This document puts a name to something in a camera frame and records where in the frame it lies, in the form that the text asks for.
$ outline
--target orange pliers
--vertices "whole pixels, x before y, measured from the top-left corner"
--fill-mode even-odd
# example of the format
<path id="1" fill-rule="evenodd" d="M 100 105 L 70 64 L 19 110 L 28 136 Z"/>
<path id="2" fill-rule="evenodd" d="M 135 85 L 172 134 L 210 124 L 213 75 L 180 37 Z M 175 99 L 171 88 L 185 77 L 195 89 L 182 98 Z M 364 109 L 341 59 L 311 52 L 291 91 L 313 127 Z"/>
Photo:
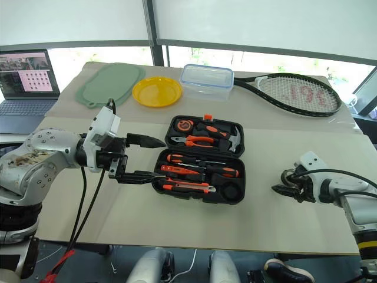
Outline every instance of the orange pliers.
<path id="1" fill-rule="evenodd" d="M 199 136 L 187 136 L 187 137 L 171 137 L 176 143 L 184 143 L 185 146 L 200 146 L 200 147 L 213 147 L 204 146 L 195 142 L 209 142 L 214 143 L 214 139 L 211 137 L 199 137 Z"/>

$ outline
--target racket strings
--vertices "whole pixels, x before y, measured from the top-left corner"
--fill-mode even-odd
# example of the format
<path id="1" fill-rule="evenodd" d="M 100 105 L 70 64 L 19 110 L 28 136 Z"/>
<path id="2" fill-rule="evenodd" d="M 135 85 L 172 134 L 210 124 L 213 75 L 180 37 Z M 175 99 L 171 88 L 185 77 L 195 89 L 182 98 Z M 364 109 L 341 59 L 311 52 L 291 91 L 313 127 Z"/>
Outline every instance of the racket strings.
<path id="1" fill-rule="evenodd" d="M 292 107 L 313 112 L 329 112 L 338 108 L 331 89 L 297 77 L 273 77 L 261 80 L 258 88 Z"/>

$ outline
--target floor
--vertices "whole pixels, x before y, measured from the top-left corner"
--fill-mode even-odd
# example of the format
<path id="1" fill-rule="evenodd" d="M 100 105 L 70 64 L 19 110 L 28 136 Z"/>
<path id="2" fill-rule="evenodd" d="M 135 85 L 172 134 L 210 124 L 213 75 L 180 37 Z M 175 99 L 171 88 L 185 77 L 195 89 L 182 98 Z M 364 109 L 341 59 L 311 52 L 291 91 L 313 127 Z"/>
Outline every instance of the floor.
<path id="1" fill-rule="evenodd" d="M 40 242 L 38 260 L 57 251 L 61 246 Z M 125 282 L 137 260 L 154 247 L 114 246 L 113 252 L 102 256 L 93 252 L 80 251 L 72 256 L 57 278 L 57 282 L 105 283 Z M 193 259 L 193 249 L 167 248 L 174 254 L 176 273 L 187 270 Z M 22 282 L 39 282 L 45 274 L 59 261 L 64 253 L 61 248 L 57 253 L 37 263 L 34 274 Z M 210 250 L 198 250 L 194 267 L 190 273 L 177 277 L 175 283 L 209 282 L 207 272 Z M 264 263 L 274 254 L 259 252 L 229 251 L 242 283 L 248 283 L 247 271 L 262 269 Z M 315 259 L 295 259 L 289 265 L 308 270 L 321 283 L 342 283 L 359 275 L 359 256 L 334 256 Z M 113 273 L 113 264 L 117 272 Z"/>

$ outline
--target table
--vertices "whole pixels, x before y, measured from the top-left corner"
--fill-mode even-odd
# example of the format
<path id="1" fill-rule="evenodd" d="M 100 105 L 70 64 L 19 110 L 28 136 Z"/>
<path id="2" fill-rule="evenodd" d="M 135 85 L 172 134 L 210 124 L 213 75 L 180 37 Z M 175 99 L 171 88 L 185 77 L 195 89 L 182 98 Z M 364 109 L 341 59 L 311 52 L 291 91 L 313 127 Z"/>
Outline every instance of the table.
<path id="1" fill-rule="evenodd" d="M 43 127 L 83 132 L 91 120 L 47 117 Z M 148 133 L 163 139 L 168 125 L 121 122 L 119 136 Z M 247 251 L 356 254 L 342 209 L 297 203 L 271 190 L 280 174 L 313 150 L 330 167 L 376 180 L 377 152 L 366 136 L 347 133 L 245 129 L 246 194 L 238 205 L 203 203 L 160 195 L 150 184 L 119 185 L 104 178 L 80 242 L 179 246 Z M 128 151 L 127 171 L 153 170 L 161 149 Z M 88 197 L 99 174 L 88 174 Z M 37 236 L 67 241 L 81 196 L 81 173 L 66 169 L 43 202 Z"/>
<path id="2" fill-rule="evenodd" d="M 62 92 L 40 127 L 86 132 L 99 109 L 89 110 L 76 103 L 74 93 L 103 65 L 87 63 Z M 178 79 L 180 73 L 174 68 L 145 68 L 147 76 Z M 293 167 L 300 155 L 309 150 L 332 168 L 350 170 L 376 181 L 377 152 L 355 126 L 345 106 L 328 118 L 297 116 L 237 87 L 225 103 L 183 97 L 170 107 L 152 109 L 130 98 L 117 106 L 117 114 L 122 119 L 118 136 L 137 133 L 163 139 L 173 116 L 204 113 L 244 126 L 246 150 L 241 159 L 247 175 L 245 198 L 234 206 L 181 200 L 156 193 L 150 184 L 119 185 L 105 177 L 80 242 L 309 254 L 358 253 L 342 209 L 297 203 L 270 188 L 280 182 L 283 170 Z M 161 150 L 131 146 L 127 152 L 127 171 L 153 170 Z M 99 174 L 87 175 L 84 210 L 99 178 Z M 80 170 L 65 169 L 59 174 L 43 202 L 38 237 L 69 240 L 81 186 Z"/>
<path id="3" fill-rule="evenodd" d="M 101 67 L 108 65 L 88 62 L 81 73 L 61 93 L 59 100 L 47 112 L 47 117 L 93 118 L 98 108 L 88 109 L 75 101 L 77 90 Z M 181 68 L 143 66 L 146 77 L 162 75 L 179 80 Z M 252 77 L 264 73 L 236 72 L 235 76 Z M 325 77 L 315 77 L 325 83 Z M 237 121 L 245 128 L 327 131 L 338 133 L 361 133 L 345 105 L 331 117 L 313 118 L 297 116 L 277 108 L 251 92 L 234 87 L 229 101 L 193 100 L 182 96 L 175 104 L 164 108 L 148 108 L 130 98 L 117 106 L 117 114 L 122 121 L 169 124 L 176 115 L 203 116 L 212 114 L 215 119 Z"/>
<path id="4" fill-rule="evenodd" d="M 23 143 L 27 137 L 27 134 L 0 134 L 0 144 Z"/>

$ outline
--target black cable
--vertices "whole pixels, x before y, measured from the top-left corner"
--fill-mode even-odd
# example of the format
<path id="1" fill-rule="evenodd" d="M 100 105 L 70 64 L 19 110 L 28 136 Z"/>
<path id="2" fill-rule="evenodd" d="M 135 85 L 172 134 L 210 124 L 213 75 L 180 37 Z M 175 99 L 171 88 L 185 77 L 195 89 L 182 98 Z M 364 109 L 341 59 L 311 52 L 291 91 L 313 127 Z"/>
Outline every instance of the black cable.
<path id="1" fill-rule="evenodd" d="M 372 198 L 377 198 L 377 194 L 375 194 L 375 193 L 368 193 L 368 192 L 343 192 L 343 193 L 338 193 L 335 196 L 335 199 L 339 199 L 341 196 L 346 196 L 346 195 L 363 195 L 363 196 L 370 196 Z"/>
<path id="2" fill-rule="evenodd" d="M 295 177 L 301 177 L 301 176 L 306 176 L 308 174 L 319 173 L 319 172 L 332 172 L 332 173 L 340 173 L 340 174 L 344 174 L 344 175 L 349 175 L 349 176 L 355 177 L 357 179 L 363 180 L 364 182 L 370 184 L 371 186 L 373 186 L 373 187 L 375 187 L 377 189 L 377 184 L 375 182 L 372 182 L 371 180 L 369 180 L 369 179 L 367 179 L 367 178 L 365 178 L 363 176 L 357 175 L 357 174 L 349 172 L 349 171 L 344 171 L 344 170 L 338 170 L 338 169 L 316 169 L 316 170 L 305 171 L 305 172 L 298 173 L 298 174 L 294 173 L 293 175 Z"/>
<path id="3" fill-rule="evenodd" d="M 117 114 L 117 108 L 115 106 L 115 101 L 112 98 L 109 98 L 108 102 L 106 104 L 106 106 L 110 106 L 110 105 L 111 105 L 111 109 L 113 110 L 113 114 L 116 115 Z"/>
<path id="4" fill-rule="evenodd" d="M 68 242 L 68 246 L 67 246 L 67 249 L 65 250 L 65 252 L 68 252 L 68 247 L 70 246 L 71 242 L 74 239 L 74 236 L 75 236 L 75 233 L 76 233 L 76 229 L 77 229 L 77 225 L 78 225 L 78 221 L 79 221 L 80 216 L 81 216 L 82 206 L 84 204 L 85 194 L 87 192 L 87 175 L 85 174 L 84 167 L 81 166 L 80 169 L 81 169 L 81 174 L 82 174 L 82 182 L 84 184 L 83 184 L 83 187 L 82 187 L 82 195 L 81 195 L 80 205 L 78 206 L 78 211 L 77 211 L 77 216 L 76 216 L 76 220 L 75 220 L 75 225 L 73 226 L 71 238 L 70 238 L 70 241 Z"/>
<path id="5" fill-rule="evenodd" d="M 80 227 L 78 228 L 78 231 L 77 231 L 76 235 L 74 236 L 73 241 L 68 245 L 67 251 L 72 250 L 72 248 L 76 244 L 76 241 L 77 241 L 78 237 L 80 236 L 80 233 L 81 233 L 82 229 L 84 228 L 84 225 L 85 225 L 85 223 L 86 223 L 86 221 L 87 221 L 87 219 L 89 217 L 89 214 L 90 214 L 90 212 L 92 210 L 94 202 L 95 202 L 95 200 L 97 198 L 98 192 L 100 191 L 100 187 L 102 185 L 102 181 L 104 179 L 104 176 L 105 176 L 105 169 L 103 169 L 102 172 L 101 172 L 101 177 L 100 177 L 100 180 L 98 181 L 97 188 L 95 189 L 94 195 L 93 195 L 92 200 L 91 200 L 91 202 L 89 204 L 89 208 L 88 208 L 88 210 L 87 210 L 87 212 L 86 212 L 86 214 L 85 214 L 85 216 L 84 216 L 84 218 L 83 218 L 83 220 L 81 222 Z M 58 265 L 55 270 L 52 270 L 52 273 L 53 274 L 58 274 L 64 264 L 65 264 L 65 261 L 63 261 L 60 265 Z"/>
<path id="6" fill-rule="evenodd" d="M 80 233 L 81 233 L 82 229 L 84 228 L 84 225 L 85 225 L 85 223 L 86 223 L 86 221 L 87 221 L 87 219 L 88 219 L 88 217 L 89 217 L 89 214 L 90 214 L 90 212 L 91 212 L 91 210 L 92 210 L 92 208 L 93 208 L 93 205 L 94 205 L 95 199 L 97 198 L 98 192 L 100 191 L 100 187 L 101 187 L 101 185 L 102 185 L 102 181 L 103 181 L 103 179 L 104 179 L 105 172 L 106 172 L 106 170 L 105 170 L 105 169 L 102 169 L 101 177 L 100 177 L 100 180 L 98 181 L 98 185 L 97 185 L 97 188 L 95 189 L 95 192 L 94 192 L 94 195 L 93 195 L 92 201 L 90 202 L 89 208 L 88 208 L 88 210 L 87 210 L 87 212 L 86 212 L 86 214 L 85 214 L 85 216 L 84 216 L 84 219 L 83 219 L 82 222 L 81 222 L 80 228 L 78 228 L 78 231 L 77 231 L 77 233 L 76 233 L 76 235 L 75 235 L 75 238 L 74 238 L 74 240 L 73 240 L 72 245 L 70 246 L 70 249 L 72 249 L 73 245 L 76 243 L 78 237 L 80 236 Z"/>

